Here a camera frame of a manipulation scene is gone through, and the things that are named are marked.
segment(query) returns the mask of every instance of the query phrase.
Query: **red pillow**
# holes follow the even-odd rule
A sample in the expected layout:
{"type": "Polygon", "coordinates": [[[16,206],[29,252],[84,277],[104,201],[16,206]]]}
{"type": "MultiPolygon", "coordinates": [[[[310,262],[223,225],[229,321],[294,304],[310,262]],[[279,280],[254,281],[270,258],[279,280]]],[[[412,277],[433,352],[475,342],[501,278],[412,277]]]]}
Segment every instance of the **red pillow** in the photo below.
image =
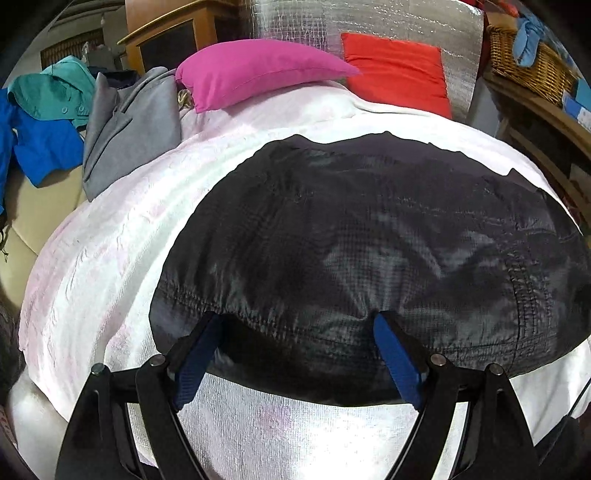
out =
{"type": "Polygon", "coordinates": [[[345,60],[362,73],[347,79],[358,97],[452,117],[439,48],[358,33],[341,39],[345,60]]]}

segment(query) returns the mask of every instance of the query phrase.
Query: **wooden furniture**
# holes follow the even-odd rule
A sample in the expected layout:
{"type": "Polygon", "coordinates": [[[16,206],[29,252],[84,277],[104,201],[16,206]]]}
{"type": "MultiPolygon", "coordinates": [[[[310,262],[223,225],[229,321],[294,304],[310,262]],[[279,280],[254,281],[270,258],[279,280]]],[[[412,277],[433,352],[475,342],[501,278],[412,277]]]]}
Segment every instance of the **wooden furniture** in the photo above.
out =
{"type": "Polygon", "coordinates": [[[591,205],[569,180],[572,163],[591,174],[591,133],[528,89],[490,70],[484,79],[504,117],[497,137],[536,163],[557,193],[591,226],[591,205]]]}
{"type": "Polygon", "coordinates": [[[239,38],[237,0],[126,0],[130,68],[175,69],[201,48],[239,38]]]}

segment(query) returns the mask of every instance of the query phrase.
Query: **black quilted fabric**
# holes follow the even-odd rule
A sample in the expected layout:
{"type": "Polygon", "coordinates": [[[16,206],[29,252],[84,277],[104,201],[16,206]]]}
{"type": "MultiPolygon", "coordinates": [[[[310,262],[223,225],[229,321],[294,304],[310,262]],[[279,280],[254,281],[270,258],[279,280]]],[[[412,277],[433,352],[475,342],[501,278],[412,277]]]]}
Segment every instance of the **black quilted fabric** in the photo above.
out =
{"type": "Polygon", "coordinates": [[[390,403],[376,312],[396,310],[456,365],[522,374],[591,333],[590,267],[563,208],[516,172],[390,134],[294,137],[198,205],[150,321],[167,352],[204,311],[230,313],[211,373],[317,403],[390,403]]]}

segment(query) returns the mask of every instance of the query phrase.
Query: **wall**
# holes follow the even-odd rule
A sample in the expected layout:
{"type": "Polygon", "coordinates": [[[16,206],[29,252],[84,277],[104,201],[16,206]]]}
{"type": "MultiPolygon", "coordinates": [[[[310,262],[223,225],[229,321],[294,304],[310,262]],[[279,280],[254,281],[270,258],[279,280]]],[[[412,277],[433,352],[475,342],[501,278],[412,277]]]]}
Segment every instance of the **wall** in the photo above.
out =
{"type": "Polygon", "coordinates": [[[466,123],[472,128],[494,137],[501,123],[501,116],[492,100],[492,94],[486,82],[482,78],[478,79],[474,87],[474,95],[466,123]]]}
{"type": "Polygon", "coordinates": [[[105,14],[103,36],[105,45],[111,49],[113,54],[120,55],[125,52],[125,45],[117,45],[117,42],[126,35],[127,17],[125,16],[125,7],[121,7],[114,12],[107,12],[105,14]]]}
{"type": "MultiPolygon", "coordinates": [[[[35,40],[33,40],[19,62],[15,65],[8,77],[6,85],[10,84],[12,80],[19,75],[40,72],[41,50],[51,47],[67,38],[74,37],[75,35],[101,28],[100,20],[102,16],[103,14],[90,15],[53,28],[48,25],[41,33],[39,33],[35,40]]],[[[111,48],[116,56],[123,53],[125,47],[118,46],[117,42],[127,35],[125,7],[121,7],[112,12],[106,12],[105,25],[102,28],[105,44],[111,48]]]]}

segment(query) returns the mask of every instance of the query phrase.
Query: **blue cloth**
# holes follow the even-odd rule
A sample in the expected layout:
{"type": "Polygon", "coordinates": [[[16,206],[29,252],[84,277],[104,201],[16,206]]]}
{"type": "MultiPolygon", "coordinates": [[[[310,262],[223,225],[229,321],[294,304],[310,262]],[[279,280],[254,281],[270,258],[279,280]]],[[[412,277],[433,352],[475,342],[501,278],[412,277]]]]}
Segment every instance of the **blue cloth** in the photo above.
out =
{"type": "Polygon", "coordinates": [[[82,165],[83,149],[82,139],[69,120],[35,120],[8,100],[6,89],[0,90],[0,199],[4,198],[12,155],[37,187],[53,170],[82,165]]]}
{"type": "Polygon", "coordinates": [[[538,53],[538,45],[546,38],[545,25],[534,14],[517,20],[519,30],[513,43],[513,58],[520,67],[531,67],[538,53]]]}
{"type": "Polygon", "coordinates": [[[585,79],[580,79],[577,84],[577,95],[574,97],[583,108],[591,111],[591,88],[585,79]]]}
{"type": "Polygon", "coordinates": [[[562,97],[562,110],[569,114],[577,122],[579,121],[579,113],[581,113],[581,104],[573,100],[573,98],[566,94],[562,97]]]}

